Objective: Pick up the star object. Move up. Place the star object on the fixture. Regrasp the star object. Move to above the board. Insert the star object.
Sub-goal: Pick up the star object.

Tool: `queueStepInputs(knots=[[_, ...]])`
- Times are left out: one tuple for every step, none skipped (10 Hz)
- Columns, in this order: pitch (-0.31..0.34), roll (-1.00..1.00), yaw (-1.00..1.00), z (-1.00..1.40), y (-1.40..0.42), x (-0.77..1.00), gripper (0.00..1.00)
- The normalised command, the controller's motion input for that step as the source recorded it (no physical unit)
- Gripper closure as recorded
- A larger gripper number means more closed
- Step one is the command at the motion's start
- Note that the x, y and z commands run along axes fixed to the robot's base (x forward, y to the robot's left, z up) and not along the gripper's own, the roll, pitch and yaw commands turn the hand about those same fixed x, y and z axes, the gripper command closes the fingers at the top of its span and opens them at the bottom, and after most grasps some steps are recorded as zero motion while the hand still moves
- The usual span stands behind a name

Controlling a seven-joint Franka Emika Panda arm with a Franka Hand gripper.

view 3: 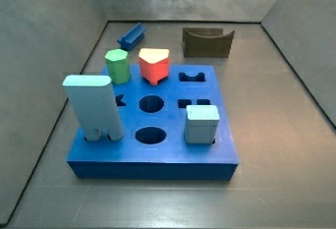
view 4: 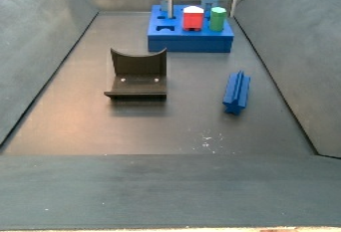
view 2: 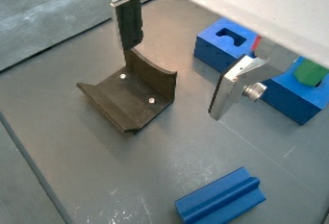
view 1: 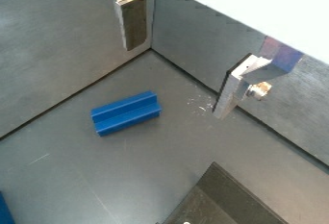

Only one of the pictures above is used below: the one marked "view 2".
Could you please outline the wrist-2 gripper left finger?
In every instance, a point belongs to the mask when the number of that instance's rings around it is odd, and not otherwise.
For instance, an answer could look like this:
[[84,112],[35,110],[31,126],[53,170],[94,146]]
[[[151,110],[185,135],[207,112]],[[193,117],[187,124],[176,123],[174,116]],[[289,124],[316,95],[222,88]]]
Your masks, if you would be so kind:
[[143,40],[143,20],[140,0],[110,0],[112,17],[116,22],[120,45],[124,51]]

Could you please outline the wrist-2 gripper right finger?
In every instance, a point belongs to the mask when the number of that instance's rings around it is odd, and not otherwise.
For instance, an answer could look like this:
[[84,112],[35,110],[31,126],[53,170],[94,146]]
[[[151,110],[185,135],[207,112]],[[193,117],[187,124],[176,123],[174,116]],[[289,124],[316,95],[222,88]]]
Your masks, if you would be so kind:
[[242,55],[219,75],[209,107],[211,118],[218,120],[242,96],[257,101],[267,88],[263,81],[282,74],[297,58],[296,52],[261,38],[254,58]]

